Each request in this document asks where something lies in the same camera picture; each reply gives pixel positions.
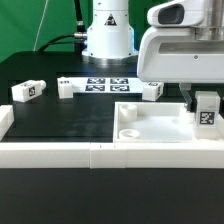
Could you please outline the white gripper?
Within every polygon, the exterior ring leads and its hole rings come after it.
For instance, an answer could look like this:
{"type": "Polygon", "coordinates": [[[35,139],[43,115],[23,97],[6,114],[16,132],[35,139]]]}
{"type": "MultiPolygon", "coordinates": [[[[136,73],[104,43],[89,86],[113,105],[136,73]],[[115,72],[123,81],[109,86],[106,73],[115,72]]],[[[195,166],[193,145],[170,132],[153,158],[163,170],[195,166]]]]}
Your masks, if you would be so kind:
{"type": "Polygon", "coordinates": [[[190,83],[224,83],[224,42],[197,41],[193,28],[149,28],[143,35],[137,76],[144,82],[180,83],[192,111],[190,83]]]}

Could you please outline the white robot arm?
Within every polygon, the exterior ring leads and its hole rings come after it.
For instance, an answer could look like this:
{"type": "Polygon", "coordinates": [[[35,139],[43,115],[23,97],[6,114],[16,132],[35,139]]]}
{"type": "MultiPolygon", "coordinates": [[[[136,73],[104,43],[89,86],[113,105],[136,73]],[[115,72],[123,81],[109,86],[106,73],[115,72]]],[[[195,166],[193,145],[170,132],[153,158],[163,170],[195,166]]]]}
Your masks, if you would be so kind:
{"type": "Polygon", "coordinates": [[[144,82],[224,83],[224,0],[171,0],[147,13],[137,76],[144,82]]]}

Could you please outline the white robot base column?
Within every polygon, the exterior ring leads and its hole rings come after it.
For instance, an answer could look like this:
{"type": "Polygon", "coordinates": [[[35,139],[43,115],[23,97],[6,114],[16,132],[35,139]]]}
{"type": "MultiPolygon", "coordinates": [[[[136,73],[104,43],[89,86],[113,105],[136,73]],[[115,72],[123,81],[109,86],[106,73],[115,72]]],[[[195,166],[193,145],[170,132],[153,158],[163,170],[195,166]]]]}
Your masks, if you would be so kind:
{"type": "Polygon", "coordinates": [[[84,61],[101,65],[135,63],[134,29],[129,24],[129,0],[93,0],[93,21],[87,29],[84,61]]]}

